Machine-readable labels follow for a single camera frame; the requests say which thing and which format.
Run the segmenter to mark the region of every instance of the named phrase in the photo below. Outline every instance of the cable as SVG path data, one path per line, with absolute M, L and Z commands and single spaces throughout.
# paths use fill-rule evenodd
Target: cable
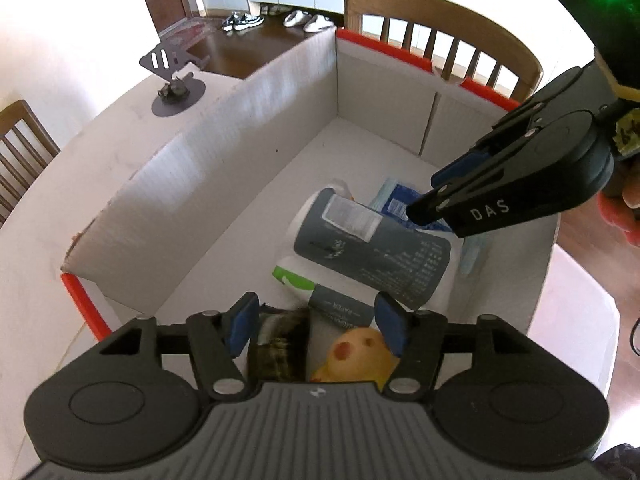
M 631 335 L 629 336 L 629 344 L 631 345 L 631 349 L 634 351 L 634 354 L 636 354 L 638 357 L 640 357 L 640 350 L 636 346 L 634 339 L 636 338 L 636 331 L 638 330 L 639 326 L 640 326 L 640 318 L 638 318 L 635 325 L 631 329 Z

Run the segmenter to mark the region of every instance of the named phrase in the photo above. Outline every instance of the metal stand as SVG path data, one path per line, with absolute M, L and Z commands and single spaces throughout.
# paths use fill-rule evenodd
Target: metal stand
M 183 79 L 174 79 L 174 74 L 190 61 L 197 66 L 202 62 L 188 52 L 163 42 L 140 58 L 140 66 L 167 81 L 151 105 L 151 111 L 157 117 L 177 115 L 196 104 L 204 95 L 206 85 L 195 79 L 193 72 L 189 72 Z

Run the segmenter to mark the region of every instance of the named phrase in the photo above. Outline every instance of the yellow toy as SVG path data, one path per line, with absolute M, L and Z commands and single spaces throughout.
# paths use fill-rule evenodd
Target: yellow toy
M 372 328 L 354 328 L 334 342 L 324 365 L 311 376 L 311 381 L 374 381 L 382 390 L 399 361 L 386 347 L 380 332 Z

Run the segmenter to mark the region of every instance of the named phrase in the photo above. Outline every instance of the red tape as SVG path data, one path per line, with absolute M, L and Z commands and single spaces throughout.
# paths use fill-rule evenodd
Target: red tape
M 64 272 L 60 278 L 62 279 L 62 283 L 65 284 L 66 290 L 71 296 L 71 299 L 74 300 L 74 303 L 84 318 L 84 321 L 91 329 L 91 332 L 94 333 L 95 338 L 98 341 L 102 341 L 105 337 L 110 336 L 111 329 L 104 322 L 100 312 L 98 312 L 94 302 L 89 298 L 89 295 L 84 290 L 84 287 L 82 286 L 82 283 L 80 283 L 78 277 L 69 272 Z
M 347 30 L 346 28 L 339 28 L 338 30 L 336 30 L 335 36 L 336 38 L 340 38 L 341 40 L 359 44 L 360 46 L 368 48 L 369 50 L 375 50 L 377 52 L 380 52 L 381 54 L 385 54 L 386 56 L 395 57 L 402 62 L 417 66 L 425 72 L 433 74 L 433 66 L 430 59 L 416 56 L 408 50 L 403 50 L 402 48 L 382 43 L 381 41 L 374 40 L 373 38 L 368 38 L 367 36 L 363 36 L 361 34 L 358 34 L 357 32 L 353 32 L 352 30 Z
M 478 97 L 481 97 L 485 101 L 492 102 L 494 105 L 499 106 L 503 110 L 507 110 L 511 112 L 514 108 L 520 106 L 520 103 L 515 99 L 511 99 L 510 97 L 505 97 L 502 94 L 498 94 L 493 88 L 483 85 L 478 81 L 474 81 L 469 77 L 465 77 L 465 80 L 460 83 L 460 88 L 464 88 L 465 90 L 476 94 Z

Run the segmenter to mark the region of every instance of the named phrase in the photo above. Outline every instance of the hand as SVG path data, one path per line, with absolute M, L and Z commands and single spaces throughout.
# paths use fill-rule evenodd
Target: hand
M 640 208 L 640 156 L 624 175 L 622 197 L 608 198 L 601 191 L 597 202 L 605 221 L 621 229 L 630 244 L 640 247 L 640 219 L 633 212 Z

